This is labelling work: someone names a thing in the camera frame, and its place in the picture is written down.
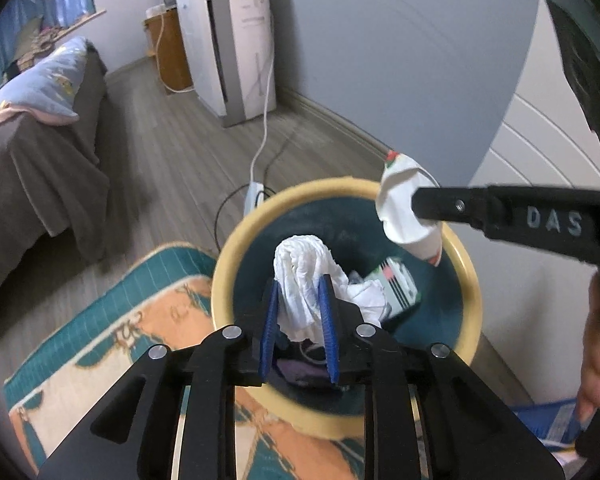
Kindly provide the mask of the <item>person's right hand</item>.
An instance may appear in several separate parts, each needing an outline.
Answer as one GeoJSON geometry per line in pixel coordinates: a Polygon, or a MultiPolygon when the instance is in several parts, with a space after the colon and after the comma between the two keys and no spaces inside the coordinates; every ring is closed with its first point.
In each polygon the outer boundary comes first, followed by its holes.
{"type": "Polygon", "coordinates": [[[581,383],[577,416],[584,424],[600,410],[600,276],[594,274],[588,289],[588,318],[583,333],[581,383]]]}

